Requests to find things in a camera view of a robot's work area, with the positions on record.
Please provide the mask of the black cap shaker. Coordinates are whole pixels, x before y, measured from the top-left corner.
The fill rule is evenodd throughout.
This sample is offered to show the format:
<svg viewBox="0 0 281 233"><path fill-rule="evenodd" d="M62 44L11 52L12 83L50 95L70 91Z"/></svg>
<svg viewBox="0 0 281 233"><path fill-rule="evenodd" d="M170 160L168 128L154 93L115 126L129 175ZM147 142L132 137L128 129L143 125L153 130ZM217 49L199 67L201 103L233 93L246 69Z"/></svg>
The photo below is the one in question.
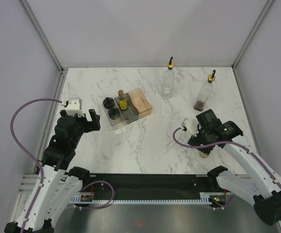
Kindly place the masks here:
<svg viewBox="0 0 281 233"><path fill-rule="evenodd" d="M120 118L120 110L116 107L112 107L108 110L108 116L112 120Z"/></svg>
<svg viewBox="0 0 281 233"><path fill-rule="evenodd" d="M115 107L115 101L114 101L114 99L111 98L111 97L106 97L106 98L103 100L102 104L103 104L103 107L104 107L106 110L109 110L109 109Z"/></svg>

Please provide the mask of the yellow label bottle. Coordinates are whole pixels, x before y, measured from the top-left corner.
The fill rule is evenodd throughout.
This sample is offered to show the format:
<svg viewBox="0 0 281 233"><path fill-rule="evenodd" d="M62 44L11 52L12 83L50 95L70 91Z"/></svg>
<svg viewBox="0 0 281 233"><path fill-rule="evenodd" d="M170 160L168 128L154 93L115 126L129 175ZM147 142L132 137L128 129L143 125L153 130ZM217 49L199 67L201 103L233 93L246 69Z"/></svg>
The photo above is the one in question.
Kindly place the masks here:
<svg viewBox="0 0 281 233"><path fill-rule="evenodd" d="M119 90L118 91L118 98L119 98L119 107L120 110L125 111L128 108L128 104L124 95L124 91L123 90Z"/></svg>
<svg viewBox="0 0 281 233"><path fill-rule="evenodd" d="M212 150L213 149L211 149L211 148L209 148L209 149L208 148L199 149L199 154L202 158L207 158L210 155Z"/></svg>

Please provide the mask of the clear square oil bottle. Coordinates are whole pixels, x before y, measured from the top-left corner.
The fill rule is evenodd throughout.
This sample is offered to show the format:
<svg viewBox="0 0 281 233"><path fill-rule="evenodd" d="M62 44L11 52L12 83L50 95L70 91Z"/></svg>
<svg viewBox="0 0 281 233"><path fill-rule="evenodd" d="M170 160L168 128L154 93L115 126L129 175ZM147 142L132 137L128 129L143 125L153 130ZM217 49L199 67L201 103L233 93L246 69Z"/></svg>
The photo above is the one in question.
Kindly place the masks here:
<svg viewBox="0 0 281 233"><path fill-rule="evenodd" d="M167 64L167 70L163 73L162 76L162 91L161 95L163 99L169 99L172 96L175 74L173 71L174 68L174 57L171 56Z"/></svg>

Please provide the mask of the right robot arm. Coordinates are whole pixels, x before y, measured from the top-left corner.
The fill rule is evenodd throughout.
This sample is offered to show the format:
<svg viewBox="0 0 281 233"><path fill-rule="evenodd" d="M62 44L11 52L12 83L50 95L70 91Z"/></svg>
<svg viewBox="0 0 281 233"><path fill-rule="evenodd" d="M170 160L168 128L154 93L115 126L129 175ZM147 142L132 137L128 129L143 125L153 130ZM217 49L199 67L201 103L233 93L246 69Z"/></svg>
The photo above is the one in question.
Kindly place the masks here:
<svg viewBox="0 0 281 233"><path fill-rule="evenodd" d="M281 221L281 176L258 154L233 122L222 123L210 109L196 116L185 118L182 126L191 133L187 142L190 148L209 155L215 146L231 155L250 177L250 181L238 178L223 166L209 172L207 187L231 191L249 203L257 216L267 225Z"/></svg>

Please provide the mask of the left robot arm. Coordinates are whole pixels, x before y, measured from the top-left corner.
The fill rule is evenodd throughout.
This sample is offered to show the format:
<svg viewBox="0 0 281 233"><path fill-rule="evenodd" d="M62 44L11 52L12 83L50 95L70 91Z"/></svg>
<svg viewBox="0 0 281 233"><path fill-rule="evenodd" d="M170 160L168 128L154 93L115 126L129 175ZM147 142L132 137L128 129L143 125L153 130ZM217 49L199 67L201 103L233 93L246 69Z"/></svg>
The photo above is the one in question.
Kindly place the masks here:
<svg viewBox="0 0 281 233"><path fill-rule="evenodd" d="M81 109L60 112L30 199L17 220L7 223L4 232L52 233L71 198L91 187L88 170L74 167L67 172L82 135L100 130L100 116L93 109L89 114L91 120L87 120Z"/></svg>

